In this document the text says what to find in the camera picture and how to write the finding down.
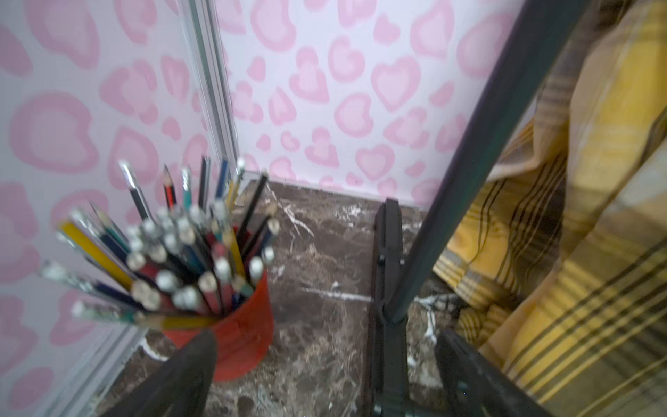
pencil cup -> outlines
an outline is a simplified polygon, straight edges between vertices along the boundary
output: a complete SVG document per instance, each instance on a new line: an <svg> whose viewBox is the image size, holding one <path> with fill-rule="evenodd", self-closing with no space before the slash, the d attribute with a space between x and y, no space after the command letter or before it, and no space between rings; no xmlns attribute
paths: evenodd
<svg viewBox="0 0 667 417"><path fill-rule="evenodd" d="M198 333L199 330L164 331L179 349ZM230 316L213 325L211 333L217 340L214 382L239 378L261 362L273 340L273 313L266 271L252 296Z"/></svg>

metal pole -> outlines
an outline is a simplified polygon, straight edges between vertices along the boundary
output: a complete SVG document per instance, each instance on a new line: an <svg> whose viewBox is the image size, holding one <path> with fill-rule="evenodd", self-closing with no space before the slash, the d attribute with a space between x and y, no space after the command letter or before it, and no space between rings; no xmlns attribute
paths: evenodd
<svg viewBox="0 0 667 417"><path fill-rule="evenodd" d="M405 318L430 270L482 188L512 130L589 0L527 0L384 306Z"/></svg>

wall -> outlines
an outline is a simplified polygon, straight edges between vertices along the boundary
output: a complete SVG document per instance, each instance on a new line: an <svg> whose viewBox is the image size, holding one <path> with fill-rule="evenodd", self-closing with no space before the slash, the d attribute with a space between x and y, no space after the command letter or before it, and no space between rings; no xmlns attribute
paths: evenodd
<svg viewBox="0 0 667 417"><path fill-rule="evenodd" d="M99 276L56 241L56 223L88 201L136 222L116 160L156 207L163 164L199 167L208 149L182 19L172 0L0 5L2 416L48 405L111 329L73 320L79 294L35 275L53 258Z"/></svg>
<svg viewBox="0 0 667 417"><path fill-rule="evenodd" d="M242 155L428 206L522 0L217 0Z"/></svg>

marble floor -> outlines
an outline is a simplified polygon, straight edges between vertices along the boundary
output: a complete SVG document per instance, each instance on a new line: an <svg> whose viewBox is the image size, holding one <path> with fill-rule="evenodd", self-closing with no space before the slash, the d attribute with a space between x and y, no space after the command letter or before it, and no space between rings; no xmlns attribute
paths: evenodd
<svg viewBox="0 0 667 417"><path fill-rule="evenodd" d="M239 197L243 213L254 190ZM269 270L275 317L273 344L262 363L242 378L216 383L205 416L359 416L365 366L374 216L379 203L272 183L262 205L276 201L281 232ZM408 251L425 213L402 208ZM429 279L408 321L412 398L442 408L444 394L434 358L434 328L451 326L434 294L450 291ZM162 333L146 336L127 362L98 413L114 405L161 365L175 348Z"/></svg>

black metal stand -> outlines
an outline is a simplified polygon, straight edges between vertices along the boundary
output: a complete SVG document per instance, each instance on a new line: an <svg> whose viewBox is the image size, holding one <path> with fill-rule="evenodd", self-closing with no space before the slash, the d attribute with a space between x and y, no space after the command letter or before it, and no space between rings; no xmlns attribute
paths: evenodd
<svg viewBox="0 0 667 417"><path fill-rule="evenodd" d="M217 342L201 332L102 417L199 417L213 380Z"/></svg>
<svg viewBox="0 0 667 417"><path fill-rule="evenodd" d="M408 392L407 312L589 2L526 1L404 266L398 202L388 199L378 210L364 396L367 416L547 415L452 335L442 336L445 347L438 357L443 385L453 393L449 410L441 414L414 404ZM466 375L462 370L475 372ZM468 387L493 392L481 395ZM492 410L499 414L488 414Z"/></svg>

